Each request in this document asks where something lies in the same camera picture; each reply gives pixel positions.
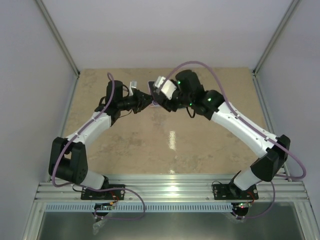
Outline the black phone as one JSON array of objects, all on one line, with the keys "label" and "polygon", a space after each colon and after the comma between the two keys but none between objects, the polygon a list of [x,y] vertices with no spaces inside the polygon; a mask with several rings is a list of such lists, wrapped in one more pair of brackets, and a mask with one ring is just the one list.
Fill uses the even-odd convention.
[{"label": "black phone", "polygon": [[147,82],[148,91],[152,97],[151,106],[152,107],[160,107],[159,103],[156,101],[156,93],[155,93],[154,83],[155,83],[154,81]]}]

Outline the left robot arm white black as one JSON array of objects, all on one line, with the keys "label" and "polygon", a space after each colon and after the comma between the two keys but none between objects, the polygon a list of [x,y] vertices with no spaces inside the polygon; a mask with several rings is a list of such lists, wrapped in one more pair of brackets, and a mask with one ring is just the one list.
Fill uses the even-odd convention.
[{"label": "left robot arm white black", "polygon": [[56,137],[52,142],[48,173],[52,184],[58,187],[56,179],[65,185],[74,184],[92,190],[99,200],[108,197],[108,177],[89,170],[87,149],[120,118],[122,111],[135,114],[148,107],[153,100],[150,94],[136,88],[129,88],[119,80],[112,80],[106,87],[106,94],[98,103],[92,116],[78,130],[67,137]]}]

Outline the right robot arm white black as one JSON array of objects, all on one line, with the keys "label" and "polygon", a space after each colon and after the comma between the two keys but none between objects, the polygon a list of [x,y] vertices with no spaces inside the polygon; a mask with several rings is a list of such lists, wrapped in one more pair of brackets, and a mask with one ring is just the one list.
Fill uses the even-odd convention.
[{"label": "right robot arm white black", "polygon": [[200,115],[230,131],[257,156],[246,170],[238,172],[228,184],[232,198],[242,199],[248,189],[260,181],[271,182],[288,159],[291,141],[286,135],[276,136],[236,111],[216,90],[205,90],[195,72],[183,70],[175,80],[158,77],[154,83],[156,102],[168,112],[178,107],[193,109]]}]

